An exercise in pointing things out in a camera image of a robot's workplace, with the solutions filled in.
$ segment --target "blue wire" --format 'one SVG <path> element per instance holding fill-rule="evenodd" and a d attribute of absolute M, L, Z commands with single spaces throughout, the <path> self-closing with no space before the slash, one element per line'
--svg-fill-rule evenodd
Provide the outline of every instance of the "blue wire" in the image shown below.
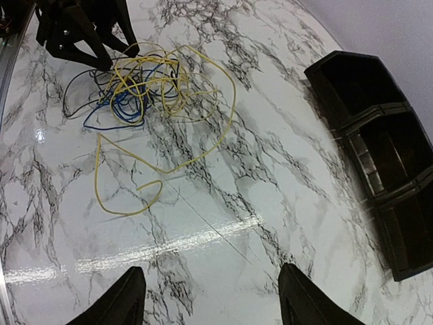
<path fill-rule="evenodd" d="M 136 83 L 140 83 L 142 82 L 142 76 L 143 73 L 148 72 L 144 82 L 147 82 L 150 78 L 150 76 L 152 74 L 155 73 L 159 73 L 162 74 L 163 76 L 169 77 L 169 78 L 174 78 L 175 80 L 177 79 L 177 77 L 179 76 L 179 65 L 177 64 L 177 69 L 176 72 L 174 71 L 174 69 L 172 69 L 170 75 L 167 75 L 166 73 L 163 73 L 161 71 L 158 71 L 157 69 L 163 64 L 158 64 L 155 68 L 153 69 L 146 69 L 146 70 L 140 70 L 137 73 L 135 73 L 131 78 L 136 82 Z M 89 115 L 86 117 L 86 119 L 83 122 L 83 127 L 87 128 L 87 129 L 93 129 L 93 130 L 97 130 L 97 131 L 110 131 L 110 130 L 119 130 L 119 129 L 126 129 L 126 128 L 131 128 L 131 127 L 141 127 L 144 125 L 144 118 L 142 118 L 140 120 L 140 122 L 136 125 L 122 125 L 122 126 L 117 126 L 117 127 L 94 127 L 92 125 L 88 125 L 87 122 L 89 121 L 89 119 L 101 108 L 106 107 L 106 106 L 110 106 L 112 107 L 113 113 L 122 121 L 126 122 L 126 123 L 134 123 L 137 122 L 137 119 L 141 117 L 141 111 L 140 109 L 136 109 L 134 110 L 132 108 L 131 105 L 131 100 L 133 100 L 133 103 L 135 104 L 135 107 L 138 108 L 140 107 L 140 103 L 139 100 L 137 98 L 137 96 L 131 94 L 131 92 L 129 90 L 123 91 L 122 93 L 119 93 L 118 95 L 115 96 L 115 98 L 112 100 L 112 97 L 114 95 L 114 89 L 117 87 L 117 85 L 119 84 L 119 82 L 114 83 L 113 85 L 111 85 L 111 87 L 109 88 L 109 90 L 107 91 L 103 91 L 101 90 L 99 92 L 99 96 L 100 96 L 100 101 L 99 103 L 96 105 L 96 107 L 94 109 L 92 109 L 92 111 L 89 113 Z M 151 89 L 147 89 L 145 85 L 142 86 L 138 86 L 139 88 L 139 92 L 140 93 L 146 93 L 147 95 L 144 96 L 143 98 L 143 109 L 144 112 L 147 111 L 147 109 L 149 109 L 150 107 L 150 102 L 154 103 L 154 99 L 153 97 L 162 97 L 162 95 L 160 95 L 157 91 L 152 91 Z M 171 88 L 168 91 L 164 92 L 164 97 L 171 99 L 171 98 L 176 98 L 178 96 L 178 94 L 176 93 L 175 95 L 168 95 L 173 89 L 175 88 L 174 85 L 171 86 Z M 131 112 L 126 112 L 125 108 L 130 108 Z"/>

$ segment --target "black object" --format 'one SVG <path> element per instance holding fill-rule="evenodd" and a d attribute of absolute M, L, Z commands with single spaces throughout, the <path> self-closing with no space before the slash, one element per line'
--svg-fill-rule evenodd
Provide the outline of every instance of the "black object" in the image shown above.
<path fill-rule="evenodd" d="M 88 310 L 68 325 L 142 325 L 146 282 L 140 267 L 131 267 Z"/>
<path fill-rule="evenodd" d="M 294 264 L 284 264 L 278 277 L 283 325 L 363 325 L 339 308 Z"/>
<path fill-rule="evenodd" d="M 36 0 L 39 29 L 37 41 L 55 58 L 80 62 L 107 71 L 112 60 L 103 44 L 134 58 L 139 52 L 126 0 Z M 112 34 L 118 23 L 124 44 Z M 85 41 L 95 56 L 79 50 Z"/>
<path fill-rule="evenodd" d="M 335 51 L 305 70 L 354 162 L 396 281 L 433 267 L 432 145 L 378 57 Z"/>
<path fill-rule="evenodd" d="M 22 30 L 33 0 L 0 0 L 0 37 L 9 37 Z"/>

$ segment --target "metal edge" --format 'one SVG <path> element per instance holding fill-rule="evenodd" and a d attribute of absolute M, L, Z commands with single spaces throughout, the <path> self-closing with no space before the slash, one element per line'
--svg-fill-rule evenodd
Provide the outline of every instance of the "metal edge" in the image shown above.
<path fill-rule="evenodd" d="M 35 12 L 35 7 L 36 5 L 34 4 L 29 9 L 20 34 L 11 36 L 3 41 L 3 49 L 0 51 L 0 76 L 3 76 L 3 79 L 0 81 L 0 132 L 3 123 L 3 113 L 5 111 L 7 92 L 12 79 L 12 72 L 14 71 L 15 62 L 18 57 L 18 52 L 20 51 L 22 40 L 26 34 L 28 24 Z"/>
<path fill-rule="evenodd" d="M 18 57 L 18 52 L 20 51 L 22 40 L 26 34 L 28 24 L 33 17 L 35 6 L 36 5 L 33 5 L 30 8 L 20 34 L 14 35 L 5 40 L 3 43 L 3 49 L 0 51 L 0 76 L 3 75 L 3 79 L 0 81 L 0 132 L 1 124 L 3 122 L 3 113 L 5 111 L 7 92 L 12 79 L 12 72 L 14 71 L 15 62 Z M 3 266 L 0 261 L 0 324 L 14 325 L 14 323 L 14 315 L 7 295 Z"/>

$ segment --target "black wire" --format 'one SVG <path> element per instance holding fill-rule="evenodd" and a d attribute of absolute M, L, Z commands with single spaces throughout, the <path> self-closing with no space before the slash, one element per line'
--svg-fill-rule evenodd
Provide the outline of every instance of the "black wire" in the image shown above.
<path fill-rule="evenodd" d="M 117 60 L 120 60 L 120 59 L 123 59 L 123 58 L 127 58 L 127 57 L 114 58 L 113 61 L 117 61 Z M 140 66 L 140 68 L 137 69 L 137 70 L 140 72 L 139 73 L 139 78 L 140 78 L 141 82 L 143 82 L 143 73 L 144 73 L 143 67 Z M 106 86 L 107 84 L 109 84 L 110 81 L 101 82 L 101 81 L 99 81 L 98 78 L 101 77 L 101 76 L 103 76 L 103 75 L 105 75 L 105 74 L 111 74 L 112 70 L 110 72 L 104 72 L 104 71 L 98 71 L 97 69 L 88 69 L 88 70 L 85 70 L 85 71 L 82 71 L 82 72 L 78 73 L 74 78 L 71 79 L 71 81 L 69 82 L 69 84 L 66 86 L 66 89 L 65 89 L 65 92 L 64 92 L 64 95 L 63 95 L 63 100 L 62 100 L 62 112 L 63 112 L 63 115 L 66 118 L 72 118 L 75 114 L 77 114 L 84 107 L 89 106 L 89 105 L 94 104 L 94 103 L 97 103 L 97 102 L 99 102 L 101 100 L 101 98 L 98 98 L 96 100 L 89 101 L 89 102 L 81 105 L 80 107 L 78 107 L 74 112 L 71 113 L 69 111 L 68 105 L 66 104 L 66 96 L 68 94 L 68 90 L 69 90 L 70 86 L 73 84 L 73 82 L 75 80 L 77 80 L 77 78 L 83 76 L 86 73 L 89 73 L 89 76 L 93 79 L 94 83 L 97 85 L 100 94 L 101 93 L 104 94 L 104 92 L 105 92 L 105 87 L 104 86 Z M 176 70 L 171 66 L 170 76 L 172 78 L 177 77 L 178 73 L 179 73 L 179 65 L 177 65 L 177 69 Z M 150 101 L 154 104 L 153 96 L 149 96 L 149 97 L 150 97 L 149 98 Z"/>
<path fill-rule="evenodd" d="M 67 93 L 68 93 L 68 90 L 69 90 L 71 84 L 72 84 L 75 80 L 77 80 L 77 78 L 81 77 L 83 74 L 85 74 L 85 73 L 90 73 L 91 71 L 96 71 L 96 69 L 88 69 L 88 70 L 86 70 L 86 71 L 82 71 L 82 72 L 78 73 L 74 78 L 72 78 L 72 80 L 69 82 L 68 86 L 66 86 L 65 92 L 64 92 L 64 94 L 63 94 L 63 105 L 62 105 L 62 112 L 63 112 L 63 115 L 64 115 L 66 118 L 71 118 L 71 117 L 73 117 L 76 113 L 78 113 L 80 110 L 82 110 L 85 106 L 87 106 L 87 105 L 89 105 L 89 104 L 92 104 L 91 102 L 86 103 L 86 104 L 84 104 L 84 105 L 78 107 L 78 108 L 77 108 L 74 112 L 72 112 L 72 113 L 70 113 L 70 111 L 69 111 L 69 109 L 68 109 L 68 106 L 66 105 L 66 95 L 67 95 Z"/>

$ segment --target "cable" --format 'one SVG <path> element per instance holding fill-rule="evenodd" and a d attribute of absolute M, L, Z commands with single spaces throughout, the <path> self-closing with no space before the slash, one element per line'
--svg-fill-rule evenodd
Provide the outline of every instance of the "cable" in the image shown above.
<path fill-rule="evenodd" d="M 144 56 L 140 56 L 138 58 L 128 58 L 117 60 L 114 69 L 112 70 L 112 76 L 110 80 L 105 83 L 106 89 L 104 91 L 100 89 L 100 99 L 98 100 L 98 104 L 94 109 L 92 109 L 90 115 L 86 118 L 85 123 L 89 120 L 90 116 L 95 114 L 97 111 L 102 109 L 103 107 L 109 106 L 112 111 L 112 116 L 118 121 L 119 125 L 110 128 L 98 128 L 93 126 L 88 126 L 88 128 L 104 131 L 108 129 L 119 129 L 124 127 L 137 127 L 142 126 L 144 123 L 144 115 L 145 111 L 152 107 L 153 109 L 159 111 L 162 116 L 165 117 L 177 117 L 184 118 L 188 122 L 198 122 L 206 120 L 210 117 L 213 112 L 217 109 L 217 97 L 216 94 L 219 92 L 215 86 L 210 82 L 210 79 L 203 76 L 202 74 L 198 74 L 196 72 L 187 72 L 184 66 L 182 66 L 181 61 L 179 59 L 179 55 L 181 54 L 182 49 L 188 49 L 192 51 L 194 54 L 199 56 L 202 60 L 212 64 L 216 68 L 218 68 L 231 82 L 233 86 L 233 101 L 230 108 L 229 120 L 227 123 L 227 127 L 221 133 L 219 140 L 216 144 L 211 147 L 211 149 L 201 153 L 199 156 L 192 158 L 186 162 L 181 163 L 180 165 L 170 169 L 164 170 L 161 169 L 150 162 L 146 161 L 144 158 L 124 149 L 118 144 L 114 143 L 110 139 L 108 139 L 105 135 L 98 133 L 97 134 L 97 153 L 96 153 L 96 162 L 95 162 L 95 178 L 94 178 L 94 188 L 95 188 L 95 196 L 100 205 L 100 207 L 107 213 L 111 213 L 113 215 L 118 215 L 121 217 L 128 217 L 133 215 L 138 215 L 148 208 L 150 208 L 159 198 L 163 183 L 161 180 L 151 181 L 137 188 L 137 191 L 140 191 L 144 188 L 150 187 L 152 185 L 159 184 L 160 187 L 158 189 L 157 194 L 154 198 L 149 202 L 149 204 L 138 211 L 133 212 L 122 212 L 122 211 L 113 211 L 108 209 L 99 195 L 98 190 L 98 175 L 99 175 L 99 156 L 101 154 L 102 140 L 107 141 L 109 144 L 124 152 L 125 154 L 133 157 L 134 159 L 140 161 L 145 164 L 149 168 L 153 169 L 159 174 L 167 175 L 190 165 L 201 158 L 204 158 L 208 154 L 210 154 L 213 150 L 215 150 L 218 146 L 221 145 L 225 136 L 227 135 L 230 126 L 233 122 L 233 117 L 235 113 L 235 102 L 236 102 L 236 86 L 234 80 L 230 77 L 229 73 L 225 71 L 221 66 L 217 63 L 213 62 L 210 58 L 196 51 L 194 48 L 184 45 L 176 48 L 174 51 L 168 52 L 164 50 L 161 46 L 153 43 L 137 43 L 137 44 L 150 44 L 157 46 L 159 49 L 148 52 Z M 96 72 L 91 73 L 96 79 Z M 200 75 L 207 84 L 212 87 L 212 90 L 201 90 L 195 80 L 194 76 Z M 206 114 L 201 113 L 199 118 L 192 118 L 187 114 L 181 114 L 182 111 L 188 106 L 188 104 L 192 101 L 194 97 L 203 96 L 203 95 L 214 95 L 215 102 L 213 103 L 212 110 L 207 111 L 203 108 L 203 111 Z M 124 111 L 124 107 L 126 104 L 130 104 L 134 102 L 135 109 L 131 109 L 131 112 Z M 77 109 L 69 116 L 76 114 L 78 110 L 82 109 L 82 106 Z"/>

